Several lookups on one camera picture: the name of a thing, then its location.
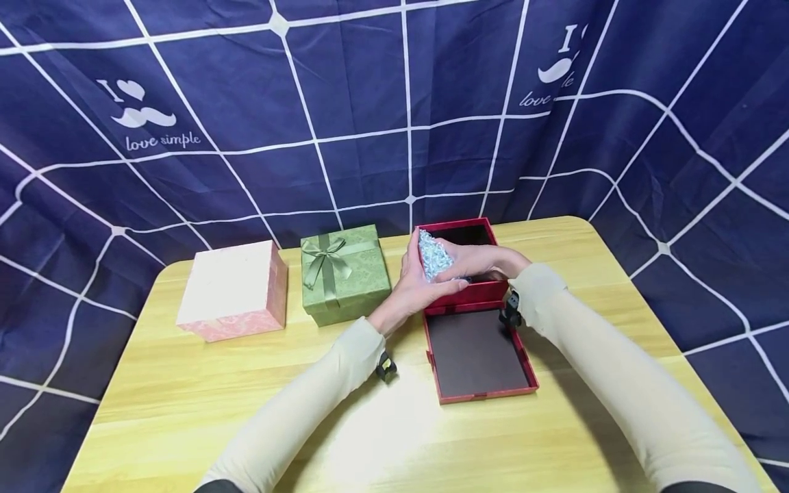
mustache logo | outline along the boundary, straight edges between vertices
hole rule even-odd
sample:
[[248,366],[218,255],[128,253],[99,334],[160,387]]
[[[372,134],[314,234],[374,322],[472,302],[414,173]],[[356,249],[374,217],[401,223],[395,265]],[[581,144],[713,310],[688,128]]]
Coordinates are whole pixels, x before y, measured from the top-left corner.
[[575,57],[578,56],[579,52],[575,53],[575,56],[572,58],[562,58],[555,64],[551,65],[548,70],[543,70],[540,67],[537,67],[537,76],[544,84],[550,84],[551,82],[555,82],[562,77],[564,77],[568,72],[570,72],[570,67],[575,62]]
[[164,114],[147,106],[141,110],[124,108],[123,115],[120,118],[112,117],[112,119],[129,129],[138,129],[148,122],[162,127],[171,127],[176,122],[174,114]]

red gift box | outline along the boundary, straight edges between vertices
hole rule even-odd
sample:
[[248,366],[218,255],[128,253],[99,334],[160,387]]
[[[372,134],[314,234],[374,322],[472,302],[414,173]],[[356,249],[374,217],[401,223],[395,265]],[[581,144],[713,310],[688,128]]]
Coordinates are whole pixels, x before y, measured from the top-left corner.
[[[496,245],[486,218],[420,226],[459,245]],[[440,404],[530,394],[537,377],[515,327],[499,320],[507,281],[472,282],[424,310],[428,361]]]
[[[456,245],[497,245],[488,218],[463,219],[461,221],[437,222],[419,226],[433,237],[455,243]],[[460,293],[441,297],[428,308],[458,306],[460,304],[501,301],[507,293],[507,281],[474,280]]]

forearm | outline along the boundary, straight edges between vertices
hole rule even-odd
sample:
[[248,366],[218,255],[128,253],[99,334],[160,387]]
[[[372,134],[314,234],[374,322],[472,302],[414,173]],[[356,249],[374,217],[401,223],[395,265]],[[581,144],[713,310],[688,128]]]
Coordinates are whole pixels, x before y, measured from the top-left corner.
[[742,456],[648,354],[581,303],[547,266],[511,281],[525,321],[567,358],[622,429],[658,491],[704,481],[759,491]]
[[257,411],[200,484],[224,479],[243,493],[271,491],[318,424],[372,374],[384,342],[366,319],[357,320]]

pink gift box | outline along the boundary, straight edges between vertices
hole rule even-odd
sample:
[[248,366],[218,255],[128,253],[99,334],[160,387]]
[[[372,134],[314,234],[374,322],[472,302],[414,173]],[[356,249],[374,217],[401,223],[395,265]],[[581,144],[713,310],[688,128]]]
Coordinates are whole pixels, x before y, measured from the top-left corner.
[[271,241],[195,256],[175,324],[208,342],[285,328],[288,266]]

green gift box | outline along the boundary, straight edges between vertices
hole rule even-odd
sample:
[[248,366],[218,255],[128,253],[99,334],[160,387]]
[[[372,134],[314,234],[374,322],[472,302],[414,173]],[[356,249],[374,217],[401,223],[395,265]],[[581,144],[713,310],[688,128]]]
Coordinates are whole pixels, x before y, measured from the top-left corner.
[[301,284],[319,327],[369,315],[391,293],[375,225],[302,238]]

